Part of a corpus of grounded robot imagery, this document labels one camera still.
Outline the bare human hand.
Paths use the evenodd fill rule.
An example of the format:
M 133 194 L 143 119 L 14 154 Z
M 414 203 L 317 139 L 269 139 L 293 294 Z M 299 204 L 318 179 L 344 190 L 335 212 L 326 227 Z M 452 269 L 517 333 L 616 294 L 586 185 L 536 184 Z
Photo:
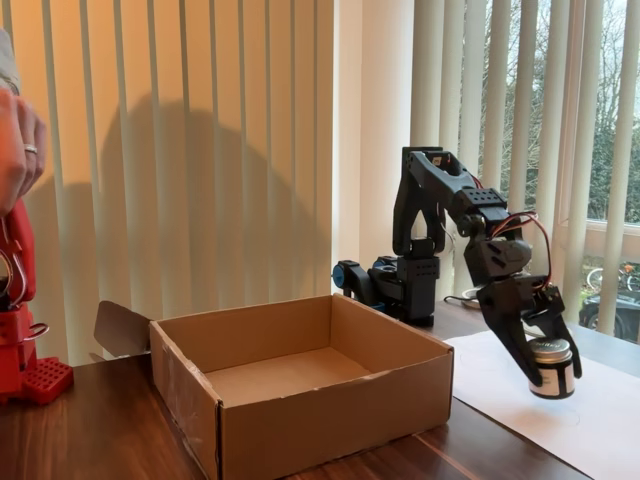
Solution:
M 46 165 L 45 122 L 21 96 L 1 90 L 1 217 L 26 195 Z

